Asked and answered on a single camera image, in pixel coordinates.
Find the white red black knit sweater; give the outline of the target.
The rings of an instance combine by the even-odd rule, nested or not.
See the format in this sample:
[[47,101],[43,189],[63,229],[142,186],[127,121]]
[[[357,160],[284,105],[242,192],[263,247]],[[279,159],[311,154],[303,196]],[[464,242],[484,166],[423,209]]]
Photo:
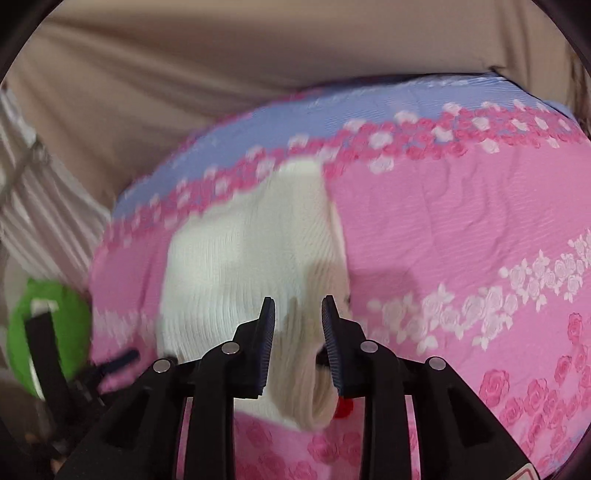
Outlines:
[[322,300],[349,312],[349,275],[337,209],[322,166],[307,157],[280,166],[252,190],[190,217],[168,249],[157,349],[181,361],[228,341],[239,324],[276,304],[263,395],[238,410],[302,431],[324,429],[338,403],[324,346]]

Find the white pleated curtain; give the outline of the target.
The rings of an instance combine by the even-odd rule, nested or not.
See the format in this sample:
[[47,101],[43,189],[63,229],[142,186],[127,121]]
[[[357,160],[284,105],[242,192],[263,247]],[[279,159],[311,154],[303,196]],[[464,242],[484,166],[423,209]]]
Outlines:
[[109,219],[1,89],[1,242],[35,279],[84,291]]

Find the pink floral bed sheet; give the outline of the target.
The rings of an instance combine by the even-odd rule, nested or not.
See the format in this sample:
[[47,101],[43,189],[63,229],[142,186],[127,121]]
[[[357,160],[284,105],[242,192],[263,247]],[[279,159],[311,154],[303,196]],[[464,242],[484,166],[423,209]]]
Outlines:
[[[171,355],[157,317],[173,235],[301,157],[341,222],[339,313],[400,357],[444,358],[541,475],[558,470],[590,423],[590,142],[497,75],[327,87],[188,139],[120,197],[95,254],[91,357],[139,353],[102,389]],[[302,431],[238,410],[238,477],[353,479],[362,416],[338,398]]]

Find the beige curtain backdrop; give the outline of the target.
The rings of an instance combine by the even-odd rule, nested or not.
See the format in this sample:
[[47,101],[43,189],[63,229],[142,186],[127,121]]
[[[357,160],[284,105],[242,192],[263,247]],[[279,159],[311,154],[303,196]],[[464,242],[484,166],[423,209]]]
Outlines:
[[111,206],[189,132],[301,88],[488,71],[590,118],[588,73],[531,1],[66,1],[7,85]]

